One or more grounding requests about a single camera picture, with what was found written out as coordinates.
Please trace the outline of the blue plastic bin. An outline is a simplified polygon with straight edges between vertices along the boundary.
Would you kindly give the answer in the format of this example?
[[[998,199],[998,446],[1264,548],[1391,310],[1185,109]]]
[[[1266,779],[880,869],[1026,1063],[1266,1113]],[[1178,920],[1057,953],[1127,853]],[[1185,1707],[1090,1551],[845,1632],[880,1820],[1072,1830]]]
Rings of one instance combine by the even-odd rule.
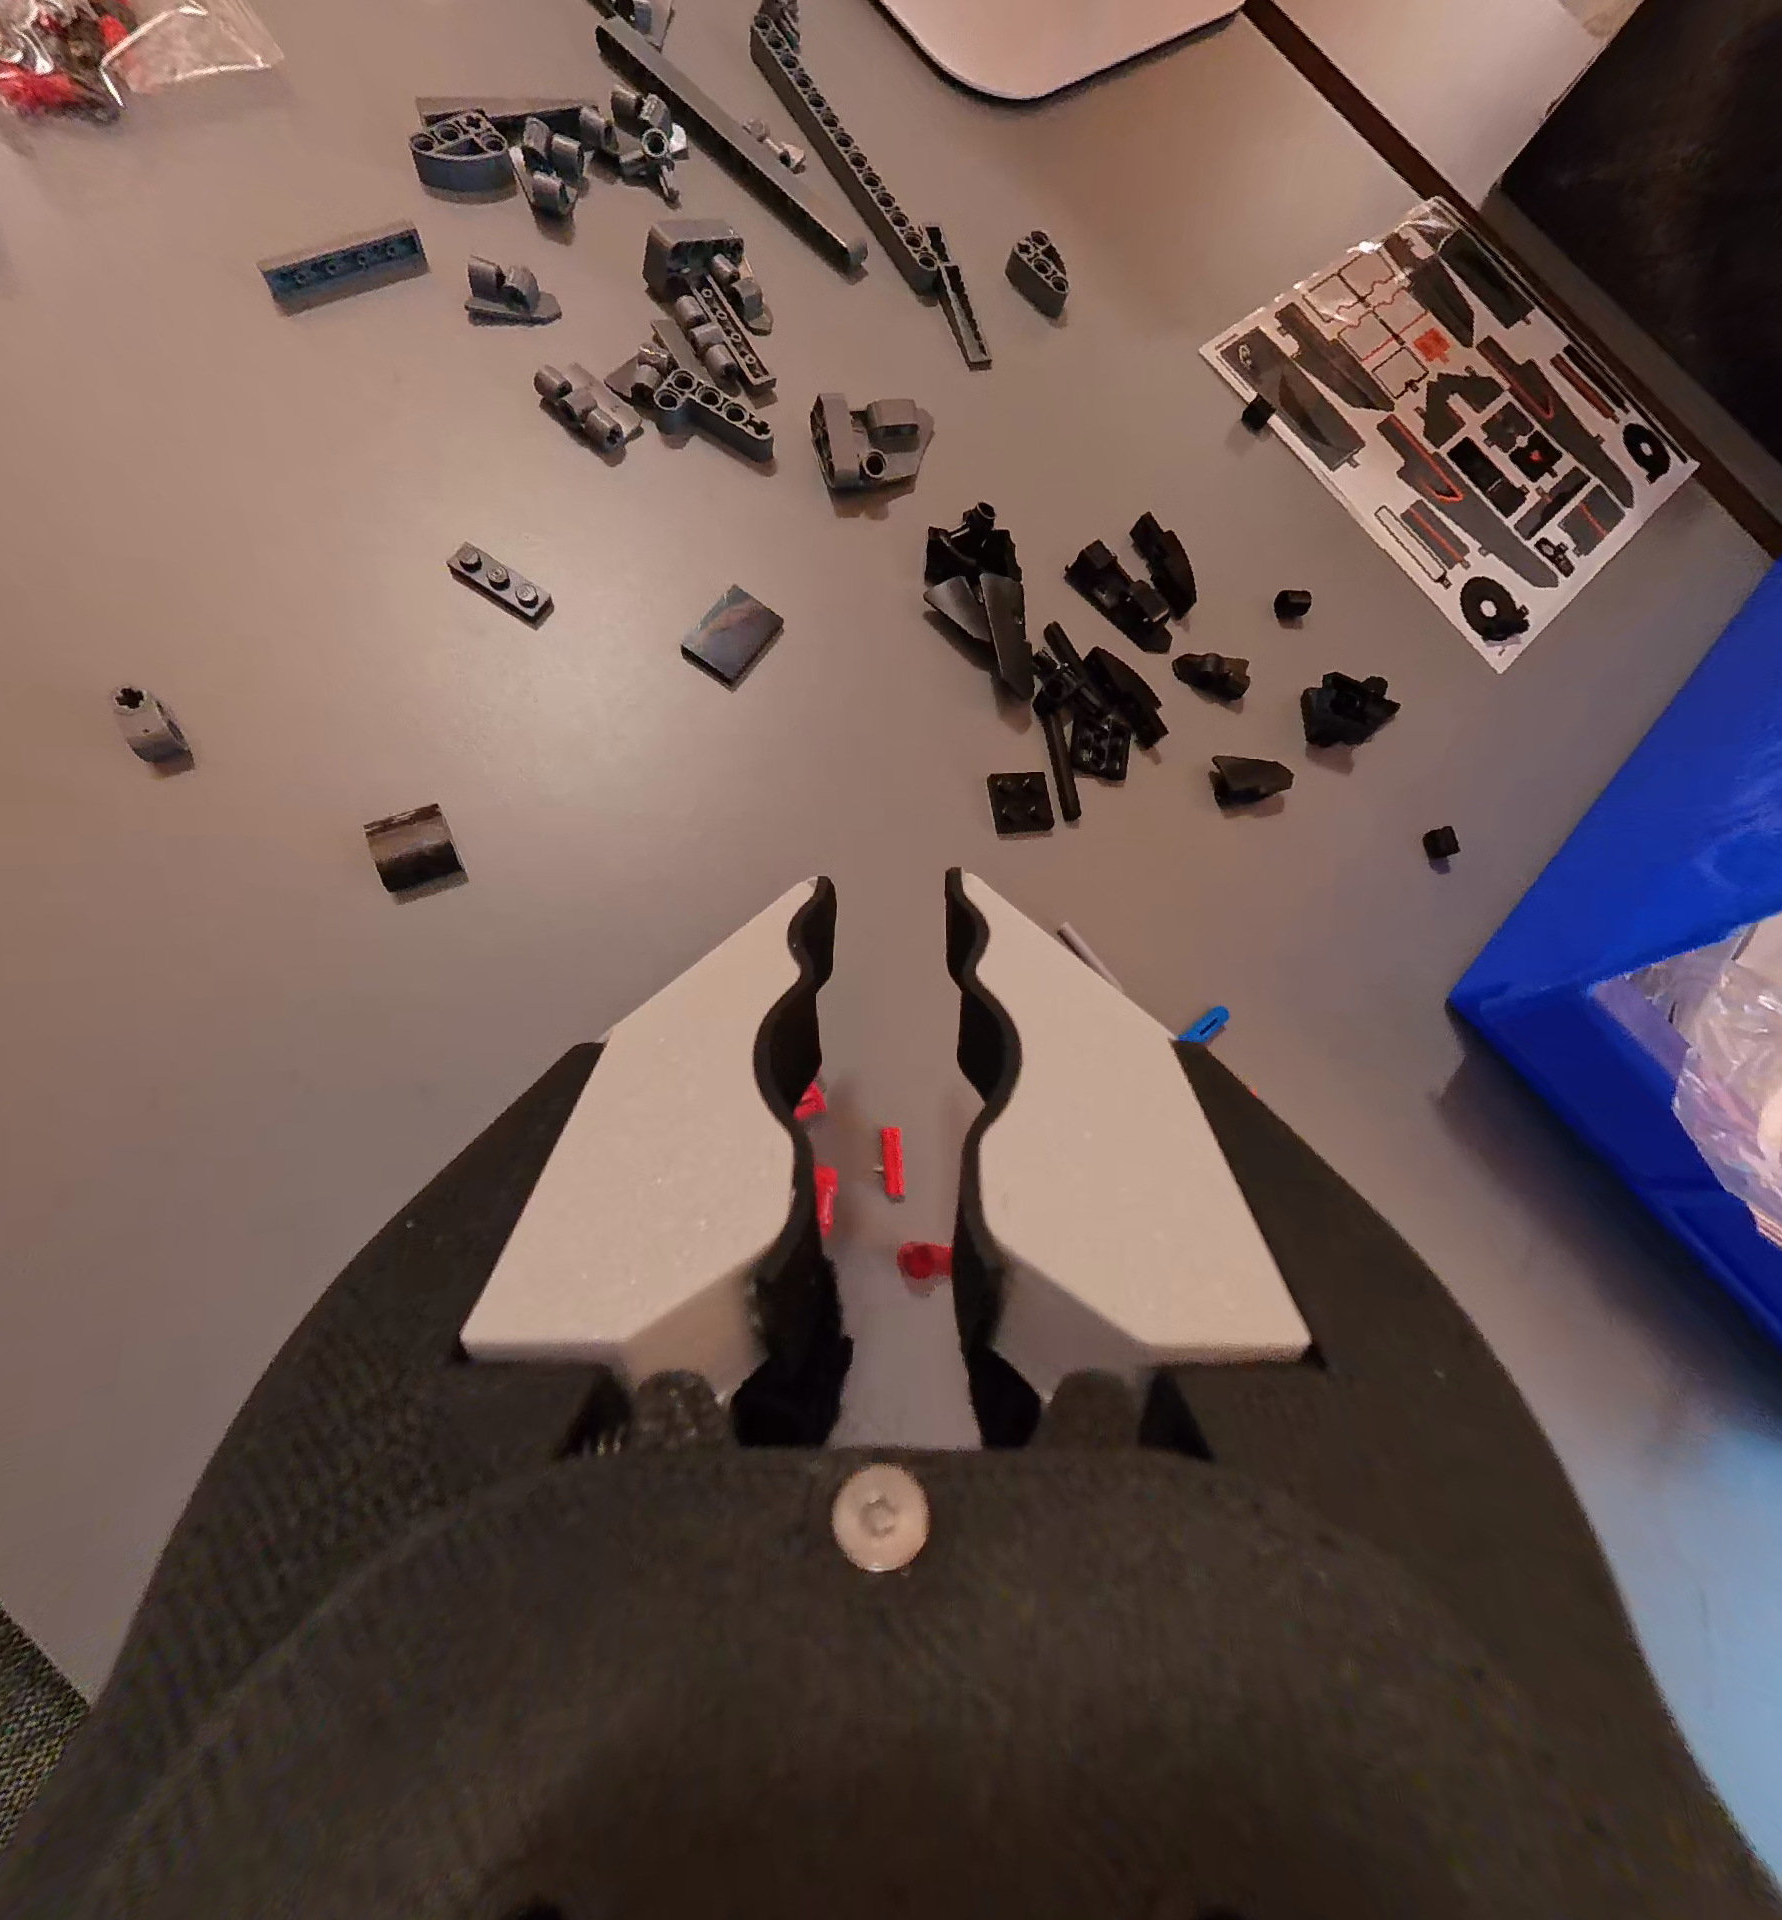
[[[1782,913],[1782,555],[1451,983],[1451,1010],[1782,1343],[1782,1251],[1670,1113],[1627,983]]]

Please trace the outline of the black flat lego tile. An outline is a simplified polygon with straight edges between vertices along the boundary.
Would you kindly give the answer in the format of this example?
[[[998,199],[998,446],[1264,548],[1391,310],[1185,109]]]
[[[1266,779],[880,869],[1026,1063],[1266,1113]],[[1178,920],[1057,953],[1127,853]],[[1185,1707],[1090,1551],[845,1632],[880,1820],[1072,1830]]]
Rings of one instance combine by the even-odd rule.
[[[779,635],[780,635],[780,611],[767,611],[767,600],[745,598],[745,585],[726,585],[726,598],[697,617],[697,635],[677,639],[677,652],[686,652],[697,672],[708,672],[713,682],[745,682],[757,663],[779,644]]]

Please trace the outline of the dark grey long lego beam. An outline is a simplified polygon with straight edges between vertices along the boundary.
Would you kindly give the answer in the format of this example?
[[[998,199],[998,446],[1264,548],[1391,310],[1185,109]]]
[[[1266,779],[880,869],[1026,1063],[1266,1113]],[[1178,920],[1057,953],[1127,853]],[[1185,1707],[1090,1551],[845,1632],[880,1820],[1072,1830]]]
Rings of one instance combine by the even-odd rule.
[[[801,229],[835,278],[866,278],[866,229],[845,229],[686,63],[668,63],[632,20],[604,11],[594,49],[668,105],[668,118],[708,152],[780,229]]]
[[[880,241],[896,278],[921,298],[948,298],[948,270],[939,270],[926,223],[913,223],[913,208],[874,172],[874,158],[855,152],[855,136],[845,123],[845,109],[831,105],[831,87],[804,63],[804,49],[801,49],[801,0],[764,0],[757,9],[757,63],[780,98],[780,109],[801,118],[804,152],[835,172],[835,185],[850,193],[850,208],[866,212],[866,229]]]

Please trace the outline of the white monitor stand base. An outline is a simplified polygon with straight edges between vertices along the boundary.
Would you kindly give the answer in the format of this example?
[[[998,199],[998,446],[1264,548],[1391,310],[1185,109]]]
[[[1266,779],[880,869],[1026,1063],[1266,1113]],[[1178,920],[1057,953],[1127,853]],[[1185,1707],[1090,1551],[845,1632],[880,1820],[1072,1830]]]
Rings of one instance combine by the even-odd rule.
[[[1244,0],[880,0],[880,11],[960,87],[1047,105],[1127,60],[1224,27]]]

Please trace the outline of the pile of black lego pieces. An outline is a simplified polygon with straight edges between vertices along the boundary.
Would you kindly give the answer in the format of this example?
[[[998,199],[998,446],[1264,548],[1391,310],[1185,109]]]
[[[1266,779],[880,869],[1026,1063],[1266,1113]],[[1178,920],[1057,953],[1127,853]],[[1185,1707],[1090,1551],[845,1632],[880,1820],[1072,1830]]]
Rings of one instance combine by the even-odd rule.
[[[1191,548],[1154,514],[1130,521],[1130,565],[1110,543],[1078,543],[1063,585],[1144,652],[1213,709],[1244,709],[1251,663],[1236,652],[1168,652],[1168,623],[1201,600]],[[1072,779],[1127,779],[1130,748],[1154,748],[1161,691],[1110,644],[1072,644],[1055,617],[1026,635],[1024,548],[998,526],[998,504],[972,504],[951,526],[926,526],[926,611],[948,617],[1047,731],[1055,776],[994,776],[998,835],[1055,835],[1078,817]]]

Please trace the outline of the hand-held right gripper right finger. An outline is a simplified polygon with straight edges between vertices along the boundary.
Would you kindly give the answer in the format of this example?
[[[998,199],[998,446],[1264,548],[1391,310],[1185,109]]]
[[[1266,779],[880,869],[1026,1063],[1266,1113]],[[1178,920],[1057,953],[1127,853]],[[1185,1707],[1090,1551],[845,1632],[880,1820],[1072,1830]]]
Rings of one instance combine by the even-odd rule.
[[[1314,1323],[1191,1086],[1207,1056],[974,869],[948,869],[948,972],[974,1092],[951,1173],[974,1435],[1024,1450],[1063,1373],[1144,1410],[1161,1370],[1307,1361]]]

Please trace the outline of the pile of dark grey lego pieces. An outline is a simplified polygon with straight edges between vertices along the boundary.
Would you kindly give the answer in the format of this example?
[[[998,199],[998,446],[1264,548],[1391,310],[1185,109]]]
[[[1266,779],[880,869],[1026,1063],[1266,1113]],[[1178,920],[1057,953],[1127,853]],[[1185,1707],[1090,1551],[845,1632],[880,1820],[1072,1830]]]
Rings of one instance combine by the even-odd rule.
[[[665,49],[668,9],[614,9]],[[835,172],[804,138],[779,138],[764,118],[741,118],[845,229],[866,229]],[[622,82],[614,105],[594,98],[418,98],[407,167],[430,193],[496,199],[520,193],[538,223],[578,223],[578,199],[588,172],[641,178],[665,193],[665,223],[646,223],[641,281],[660,298],[646,339],[622,369],[548,366],[538,405],[578,439],[588,439],[604,459],[641,435],[641,420],[665,439],[713,439],[741,459],[779,459],[779,366],[764,356],[767,338],[767,292],[757,278],[757,255],[741,223],[686,212],[677,208],[677,158],[697,136],[668,118],[660,87]],[[994,369],[994,339],[972,303],[972,278],[948,255],[948,229],[926,223],[948,298],[926,298],[948,310],[951,346],[972,369]]]

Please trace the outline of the crumpled clear plastic bags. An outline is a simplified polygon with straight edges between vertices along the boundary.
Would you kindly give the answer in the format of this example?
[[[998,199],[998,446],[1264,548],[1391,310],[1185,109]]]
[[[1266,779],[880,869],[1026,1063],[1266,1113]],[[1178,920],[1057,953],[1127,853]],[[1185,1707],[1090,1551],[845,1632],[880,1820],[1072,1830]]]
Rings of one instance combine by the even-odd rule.
[[[1608,972],[1594,1006],[1660,1063],[1676,1128],[1782,1251],[1782,913]]]

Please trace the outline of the clear bag of red lego parts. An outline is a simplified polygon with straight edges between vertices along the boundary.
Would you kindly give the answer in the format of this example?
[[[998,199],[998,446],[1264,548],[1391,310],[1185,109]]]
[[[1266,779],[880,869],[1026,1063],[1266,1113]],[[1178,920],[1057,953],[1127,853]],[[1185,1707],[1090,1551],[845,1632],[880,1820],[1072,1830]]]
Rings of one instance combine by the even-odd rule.
[[[0,0],[0,109],[116,118],[130,98],[272,75],[286,46],[250,0]]]

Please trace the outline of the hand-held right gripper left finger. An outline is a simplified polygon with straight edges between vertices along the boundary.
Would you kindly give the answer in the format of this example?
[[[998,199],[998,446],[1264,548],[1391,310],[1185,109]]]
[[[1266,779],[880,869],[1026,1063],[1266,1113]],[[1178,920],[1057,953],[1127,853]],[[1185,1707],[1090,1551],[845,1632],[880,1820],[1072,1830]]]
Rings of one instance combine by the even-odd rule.
[[[801,1113],[831,965],[835,888],[801,879],[594,1043],[464,1314],[471,1361],[686,1370],[741,1443],[831,1443],[850,1333]]]

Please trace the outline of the black curved lego slope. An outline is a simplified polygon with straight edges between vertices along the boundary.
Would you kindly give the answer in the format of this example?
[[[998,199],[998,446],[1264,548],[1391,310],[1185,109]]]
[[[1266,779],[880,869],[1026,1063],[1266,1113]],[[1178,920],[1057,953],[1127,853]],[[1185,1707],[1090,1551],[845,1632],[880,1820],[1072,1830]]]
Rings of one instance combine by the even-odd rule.
[[[471,879],[441,802],[367,817],[367,853],[392,898],[447,892]]]

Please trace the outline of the black studded lego plate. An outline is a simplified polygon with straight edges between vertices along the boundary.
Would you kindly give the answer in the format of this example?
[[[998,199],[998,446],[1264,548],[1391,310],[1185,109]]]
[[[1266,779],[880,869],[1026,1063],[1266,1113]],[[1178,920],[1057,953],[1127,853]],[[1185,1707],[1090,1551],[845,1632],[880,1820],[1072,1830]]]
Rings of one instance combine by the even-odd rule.
[[[486,600],[516,611],[520,623],[548,623],[552,617],[552,585],[538,585],[528,576],[499,565],[496,548],[474,543],[455,543],[447,548],[447,576],[464,585],[474,585]]]

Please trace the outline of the lego sticker sheet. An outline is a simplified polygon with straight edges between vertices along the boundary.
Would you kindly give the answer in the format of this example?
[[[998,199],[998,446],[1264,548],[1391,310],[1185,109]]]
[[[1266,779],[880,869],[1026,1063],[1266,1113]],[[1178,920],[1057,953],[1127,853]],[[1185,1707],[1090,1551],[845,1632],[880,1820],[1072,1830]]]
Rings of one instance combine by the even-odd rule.
[[[1201,356],[1495,672],[1694,484],[1684,439],[1451,199],[1414,199]]]

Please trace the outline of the dark grey studded lego plate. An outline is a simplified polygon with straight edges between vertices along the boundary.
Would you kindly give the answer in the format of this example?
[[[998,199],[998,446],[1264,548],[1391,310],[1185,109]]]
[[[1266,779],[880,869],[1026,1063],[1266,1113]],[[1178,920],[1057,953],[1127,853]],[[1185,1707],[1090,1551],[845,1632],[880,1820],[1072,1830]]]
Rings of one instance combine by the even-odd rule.
[[[272,255],[261,281],[286,310],[310,310],[381,281],[407,281],[425,278],[425,241],[418,223],[381,223],[381,229],[347,229],[328,245],[300,245],[300,255]]]

